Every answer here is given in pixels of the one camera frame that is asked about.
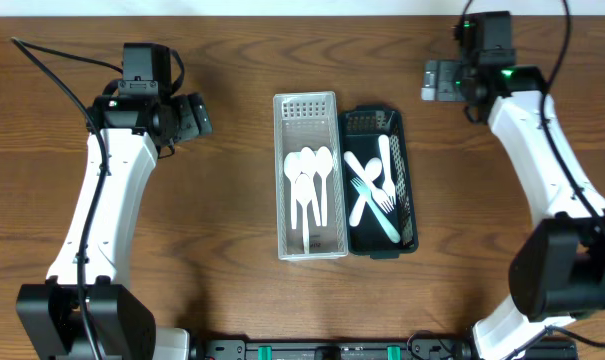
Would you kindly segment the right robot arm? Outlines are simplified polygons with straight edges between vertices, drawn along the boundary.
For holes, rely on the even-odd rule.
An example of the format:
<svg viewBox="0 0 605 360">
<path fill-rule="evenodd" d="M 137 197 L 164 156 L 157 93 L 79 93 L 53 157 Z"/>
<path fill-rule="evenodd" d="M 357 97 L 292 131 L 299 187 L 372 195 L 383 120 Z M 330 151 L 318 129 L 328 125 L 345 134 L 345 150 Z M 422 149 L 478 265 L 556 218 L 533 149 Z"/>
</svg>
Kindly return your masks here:
<svg viewBox="0 0 605 360">
<path fill-rule="evenodd" d="M 535 66 L 431 60 L 426 101 L 477 106 L 504 147 L 528 201 L 533 231 L 511 262 L 509 293 L 472 328 L 478 359 L 521 359 L 553 332 L 605 310 L 605 198 L 579 164 Z"/>
</svg>

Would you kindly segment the white plastic fork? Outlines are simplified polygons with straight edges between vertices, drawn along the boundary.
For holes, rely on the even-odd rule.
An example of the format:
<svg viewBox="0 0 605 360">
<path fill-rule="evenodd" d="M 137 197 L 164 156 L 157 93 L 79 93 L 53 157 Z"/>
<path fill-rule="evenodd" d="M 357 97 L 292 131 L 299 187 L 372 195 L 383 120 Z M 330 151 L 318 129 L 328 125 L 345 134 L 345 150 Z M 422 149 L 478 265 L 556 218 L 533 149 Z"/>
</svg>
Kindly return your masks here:
<svg viewBox="0 0 605 360">
<path fill-rule="evenodd" d="M 376 220 L 384 230 L 385 234 L 392 243 L 399 243 L 401 235 L 398 233 L 396 228 L 387 219 L 386 215 L 380 210 L 378 205 L 373 200 L 372 192 L 366 183 L 360 178 L 356 177 L 351 180 L 351 184 L 354 186 L 359 195 L 366 199 L 367 204 L 371 208 Z"/>
<path fill-rule="evenodd" d="M 390 213 L 393 210 L 393 205 L 387 194 L 380 188 L 378 188 L 366 175 L 364 167 L 360 161 L 351 151 L 346 151 L 343 155 L 344 160 L 348 166 L 357 175 L 356 183 L 360 186 L 364 186 L 369 190 L 372 199 L 376 204 L 383 210 L 385 214 Z"/>
<path fill-rule="evenodd" d="M 387 194 L 392 205 L 396 204 L 396 188 L 392 180 L 391 174 L 391 154 L 390 154 L 390 139 L 387 135 L 380 135 L 378 137 L 378 146 L 380 152 L 380 159 L 382 161 L 384 182 L 382 184 L 382 190 Z"/>
</svg>

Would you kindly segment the white plastic spoon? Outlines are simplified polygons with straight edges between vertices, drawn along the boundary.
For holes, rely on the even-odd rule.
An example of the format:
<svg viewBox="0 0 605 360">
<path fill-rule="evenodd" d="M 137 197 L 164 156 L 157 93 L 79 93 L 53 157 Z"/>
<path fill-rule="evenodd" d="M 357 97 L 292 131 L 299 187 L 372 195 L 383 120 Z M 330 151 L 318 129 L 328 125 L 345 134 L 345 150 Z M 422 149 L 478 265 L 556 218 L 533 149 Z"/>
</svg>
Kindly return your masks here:
<svg viewBox="0 0 605 360">
<path fill-rule="evenodd" d="M 381 172 L 382 162 L 379 158 L 372 158 L 367 162 L 365 173 L 370 181 L 374 182 L 380 176 Z M 349 225 L 351 227 L 357 227 L 359 225 L 365 206 L 366 200 L 362 195 L 359 195 L 349 215 Z"/>
<path fill-rule="evenodd" d="M 295 183 L 296 199 L 302 210 L 302 240 L 305 254 L 308 254 L 310 250 L 308 205 L 312 200 L 311 186 L 312 181 L 306 174 L 301 174 Z"/>
<path fill-rule="evenodd" d="M 296 180 L 301 174 L 299 155 L 297 152 L 290 152 L 284 159 L 284 174 L 290 182 L 290 221 L 291 229 L 297 229 L 297 195 Z"/>
<path fill-rule="evenodd" d="M 311 180 L 311 204 L 314 214 L 314 221 L 318 227 L 321 226 L 320 208 L 315 188 L 314 176 L 316 174 L 315 152 L 310 147 L 304 147 L 300 151 L 300 160 L 302 162 L 302 172 Z"/>
<path fill-rule="evenodd" d="M 327 178 L 333 169 L 333 157 L 330 149 L 322 146 L 316 153 L 317 173 L 321 178 L 321 225 L 328 226 Z"/>
</svg>

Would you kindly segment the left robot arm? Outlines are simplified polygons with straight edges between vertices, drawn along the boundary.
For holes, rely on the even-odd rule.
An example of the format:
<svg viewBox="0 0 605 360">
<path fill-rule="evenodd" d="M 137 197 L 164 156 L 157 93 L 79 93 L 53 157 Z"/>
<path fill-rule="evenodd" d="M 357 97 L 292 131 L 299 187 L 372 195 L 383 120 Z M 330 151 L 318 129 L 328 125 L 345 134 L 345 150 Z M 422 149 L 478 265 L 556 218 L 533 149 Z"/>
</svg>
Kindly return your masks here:
<svg viewBox="0 0 605 360">
<path fill-rule="evenodd" d="M 71 226 L 16 311 L 41 359 L 189 359 L 189 332 L 157 325 L 130 291 L 141 199 L 164 147 L 209 135 L 202 97 L 125 93 L 88 109 L 88 159 Z"/>
</svg>

